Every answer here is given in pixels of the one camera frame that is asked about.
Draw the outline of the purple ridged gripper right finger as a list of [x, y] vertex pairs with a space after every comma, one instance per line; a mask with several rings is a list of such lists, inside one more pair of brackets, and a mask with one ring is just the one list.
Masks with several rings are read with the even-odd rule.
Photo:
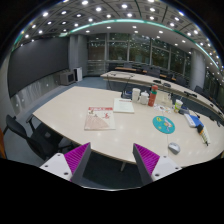
[[159, 156], [136, 143], [133, 144], [133, 155], [143, 185], [147, 185], [181, 170], [181, 167], [168, 156]]

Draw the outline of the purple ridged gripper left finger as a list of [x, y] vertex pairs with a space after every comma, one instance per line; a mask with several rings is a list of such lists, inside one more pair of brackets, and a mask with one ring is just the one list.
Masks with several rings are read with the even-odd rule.
[[86, 143], [66, 154], [56, 153], [41, 169], [79, 185], [90, 154], [91, 144]]

